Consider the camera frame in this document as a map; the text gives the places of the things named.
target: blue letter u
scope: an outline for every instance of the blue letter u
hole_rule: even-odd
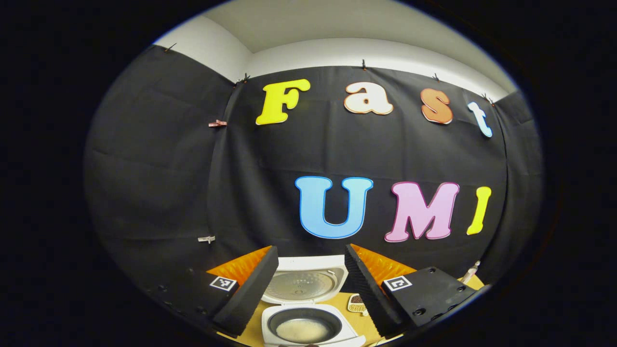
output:
[[[343,224],[330,224],[325,218],[326,191],[332,181],[326,177],[305,176],[296,180],[300,189],[300,222],[309,233],[321,238],[345,238],[357,233],[364,223],[366,193],[373,181],[363,177],[349,177],[342,182],[349,192],[347,220]]]

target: ceiling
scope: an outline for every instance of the ceiling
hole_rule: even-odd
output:
[[[393,0],[232,0],[203,14],[257,53],[323,38],[372,38],[441,53],[507,91],[516,86],[475,44],[432,17]]]

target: red clip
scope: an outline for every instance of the red clip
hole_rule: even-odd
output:
[[[226,127],[227,126],[227,122],[223,122],[223,121],[217,119],[216,123],[209,123],[208,126],[210,128]]]

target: wooden table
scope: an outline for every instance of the wooden table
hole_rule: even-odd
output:
[[[467,285],[475,290],[478,290],[484,286],[482,281],[480,281],[477,276],[473,275],[471,280],[467,283]],[[347,319],[347,321],[351,324],[354,330],[359,335],[364,335],[366,337],[366,343],[364,346],[373,345],[380,340],[383,340],[383,337],[379,335],[377,332],[377,328],[373,324],[370,316],[362,316],[361,313],[349,312],[347,310],[347,303],[349,302],[349,297],[352,293],[338,293],[332,299],[322,301],[320,304],[332,305],[336,307],[342,315]],[[268,307],[276,306],[276,304],[266,303],[265,301],[259,301],[257,305],[257,309],[253,313],[251,320],[246,325],[246,329],[244,333],[238,338],[231,338],[225,334],[218,333],[224,337],[229,338],[230,340],[234,340],[240,342],[244,345],[251,347],[262,347],[263,346],[263,335],[262,335],[262,313]]]

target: black fabric backdrop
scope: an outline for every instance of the black fabric backdrop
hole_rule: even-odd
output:
[[[262,88],[301,78],[311,87],[299,92],[294,109],[283,107],[287,121],[256,125]],[[347,111],[345,87],[354,82],[382,86],[394,110]],[[452,123],[424,118],[425,88],[450,98]],[[486,113],[492,138],[482,136],[466,106],[471,101]],[[101,240],[141,288],[165,283],[187,267],[207,270],[268,245],[278,246],[280,256],[317,256],[342,254],[347,243],[455,277],[480,259],[479,274],[490,283],[531,234],[539,205],[528,201],[540,197],[541,164],[530,155],[540,154],[539,140],[533,122],[524,123],[530,113],[521,102],[506,98],[497,103],[498,113],[482,97],[447,82],[360,67],[271,73],[234,89],[210,68],[153,46],[119,76],[95,115],[85,152],[86,194]],[[216,119],[228,126],[209,128]],[[341,181],[373,180],[358,233],[328,240],[304,230],[294,182],[309,175],[333,181],[325,210],[333,224],[347,216]],[[427,203],[441,183],[460,186],[448,237],[416,240],[408,226],[407,241],[384,240],[397,208],[391,187],[403,181],[417,182]],[[484,228],[467,235],[480,186],[492,190]],[[197,242],[209,235],[216,236],[211,245]],[[343,291],[353,288],[346,283]]]

